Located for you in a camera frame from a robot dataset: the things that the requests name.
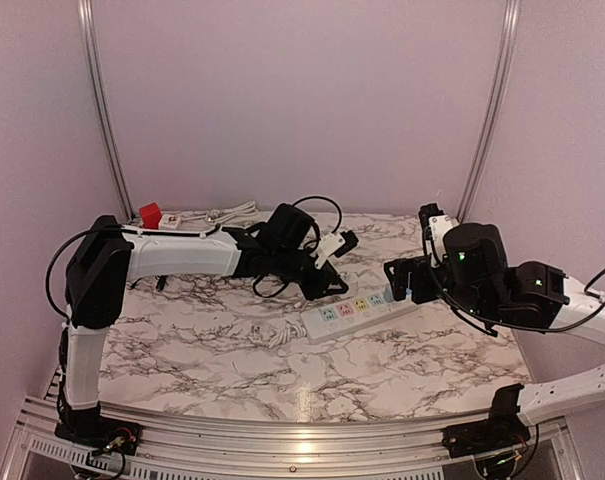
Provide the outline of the white small charger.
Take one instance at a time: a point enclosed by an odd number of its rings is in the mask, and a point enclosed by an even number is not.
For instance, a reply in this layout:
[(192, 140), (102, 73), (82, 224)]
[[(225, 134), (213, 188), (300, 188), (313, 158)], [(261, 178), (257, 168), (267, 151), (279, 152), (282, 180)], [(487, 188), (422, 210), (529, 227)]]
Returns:
[(341, 276), (342, 276), (342, 279), (349, 285), (358, 284), (358, 282), (359, 282), (359, 277), (356, 273), (344, 272), (341, 274)]

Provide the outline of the white multicolour power strip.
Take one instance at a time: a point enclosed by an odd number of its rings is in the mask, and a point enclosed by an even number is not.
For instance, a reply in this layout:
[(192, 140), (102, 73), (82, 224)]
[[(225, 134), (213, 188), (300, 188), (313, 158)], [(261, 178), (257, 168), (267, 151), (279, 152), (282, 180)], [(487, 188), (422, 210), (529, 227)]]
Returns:
[(309, 343), (334, 340), (412, 313), (418, 308), (410, 299), (387, 303), (383, 298), (385, 289), (390, 290), (384, 287), (365, 291), (351, 299), (302, 312), (301, 323)]

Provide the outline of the white cube socket adapter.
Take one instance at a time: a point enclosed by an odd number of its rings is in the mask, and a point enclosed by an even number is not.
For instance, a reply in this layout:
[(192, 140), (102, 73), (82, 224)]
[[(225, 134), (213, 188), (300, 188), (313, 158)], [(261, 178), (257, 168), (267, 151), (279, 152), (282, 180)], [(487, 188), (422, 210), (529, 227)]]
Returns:
[(165, 213), (162, 215), (158, 228), (160, 230), (178, 230), (182, 219), (179, 214)]

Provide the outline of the black power adapter with cable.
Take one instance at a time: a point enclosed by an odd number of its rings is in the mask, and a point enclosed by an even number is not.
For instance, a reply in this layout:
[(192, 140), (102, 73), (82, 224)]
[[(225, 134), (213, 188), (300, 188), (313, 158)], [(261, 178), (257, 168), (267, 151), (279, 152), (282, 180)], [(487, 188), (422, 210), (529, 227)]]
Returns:
[(157, 275), (154, 277), (138, 278), (130, 283), (129, 289), (134, 290), (140, 284), (152, 285), (157, 291), (163, 291), (168, 284), (168, 276), (167, 275)]

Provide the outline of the red cube socket adapter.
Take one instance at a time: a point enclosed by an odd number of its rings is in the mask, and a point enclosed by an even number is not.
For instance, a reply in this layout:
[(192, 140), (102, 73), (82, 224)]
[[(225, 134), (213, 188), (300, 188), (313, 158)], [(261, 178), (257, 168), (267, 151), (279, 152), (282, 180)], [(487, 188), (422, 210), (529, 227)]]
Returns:
[(162, 219), (162, 211), (156, 202), (149, 203), (138, 210), (142, 225), (146, 229), (157, 230)]

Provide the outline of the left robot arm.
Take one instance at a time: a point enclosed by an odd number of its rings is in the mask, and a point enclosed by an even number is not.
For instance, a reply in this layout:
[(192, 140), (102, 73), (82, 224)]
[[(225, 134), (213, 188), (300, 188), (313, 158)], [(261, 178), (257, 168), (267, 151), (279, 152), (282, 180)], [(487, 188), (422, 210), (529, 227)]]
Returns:
[(215, 225), (202, 232), (148, 229), (120, 224), (102, 215), (63, 244), (76, 248), (65, 269), (65, 307), (58, 362), (61, 383), (56, 401), (57, 437), (88, 446), (121, 438), (133, 444), (136, 423), (102, 415), (99, 373), (110, 328), (122, 313), (127, 286), (146, 278), (205, 275), (250, 279), (267, 277), (295, 284), (308, 301), (348, 292), (331, 265), (358, 244), (352, 231), (322, 233), (298, 203), (282, 203), (270, 217), (248, 227)]

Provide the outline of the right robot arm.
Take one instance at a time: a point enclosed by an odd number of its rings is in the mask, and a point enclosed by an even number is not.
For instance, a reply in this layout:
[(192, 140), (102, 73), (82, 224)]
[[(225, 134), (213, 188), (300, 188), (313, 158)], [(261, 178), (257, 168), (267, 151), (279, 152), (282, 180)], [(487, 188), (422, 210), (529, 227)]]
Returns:
[[(509, 265), (496, 226), (464, 223), (439, 232), (442, 217), (422, 230), (423, 253), (384, 265), (393, 298), (420, 305), (443, 301), (468, 325), (495, 336), (499, 327), (572, 334), (605, 346), (605, 292), (538, 261)], [(486, 419), (449, 426), (442, 444), (453, 458), (530, 439), (530, 428), (605, 405), (605, 363), (547, 383), (499, 388)]]

